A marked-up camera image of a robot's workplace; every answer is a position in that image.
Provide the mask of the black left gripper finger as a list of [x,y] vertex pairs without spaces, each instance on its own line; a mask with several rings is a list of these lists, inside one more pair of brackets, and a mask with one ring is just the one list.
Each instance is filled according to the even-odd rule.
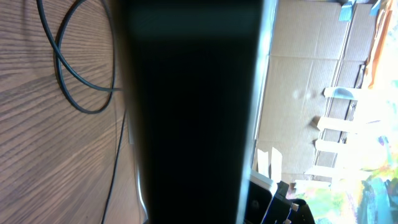
[[244,224],[315,224],[306,201],[286,198],[288,188],[253,170]]

